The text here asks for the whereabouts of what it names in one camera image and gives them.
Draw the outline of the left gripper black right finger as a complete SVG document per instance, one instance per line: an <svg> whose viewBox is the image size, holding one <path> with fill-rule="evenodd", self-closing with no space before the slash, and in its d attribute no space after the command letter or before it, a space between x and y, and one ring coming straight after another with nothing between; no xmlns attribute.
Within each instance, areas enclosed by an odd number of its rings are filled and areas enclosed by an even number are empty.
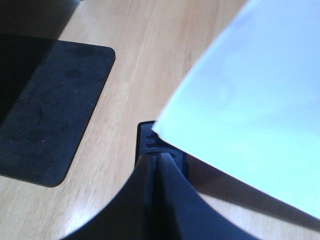
<svg viewBox="0 0 320 240"><path fill-rule="evenodd" d="M255 240L211 208L184 177L168 153L159 155L165 240Z"/></svg>

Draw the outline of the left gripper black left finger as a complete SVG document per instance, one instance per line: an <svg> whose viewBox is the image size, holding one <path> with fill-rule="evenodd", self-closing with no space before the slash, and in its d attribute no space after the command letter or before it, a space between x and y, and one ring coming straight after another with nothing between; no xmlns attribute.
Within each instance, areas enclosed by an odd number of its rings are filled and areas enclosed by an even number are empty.
<svg viewBox="0 0 320 240"><path fill-rule="evenodd" d="M142 155L116 196L65 240L149 240L153 201L153 159Z"/></svg>

